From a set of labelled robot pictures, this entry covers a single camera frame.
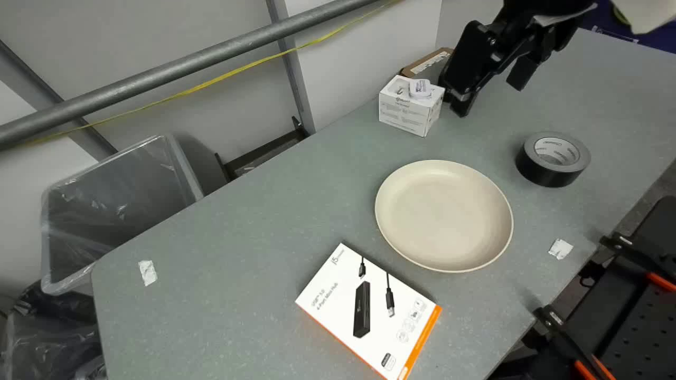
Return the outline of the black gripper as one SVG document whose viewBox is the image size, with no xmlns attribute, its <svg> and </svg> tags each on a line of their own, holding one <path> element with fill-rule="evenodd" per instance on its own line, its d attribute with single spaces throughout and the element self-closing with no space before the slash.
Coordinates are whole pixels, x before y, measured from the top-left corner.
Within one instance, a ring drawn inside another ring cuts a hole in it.
<svg viewBox="0 0 676 380">
<path fill-rule="evenodd" d="M 465 117 L 505 68 L 512 68 L 507 82 L 523 91 L 595 6 L 595 0 L 503 0 L 491 23 L 471 20 L 440 73 L 451 107 Z"/>
</svg>

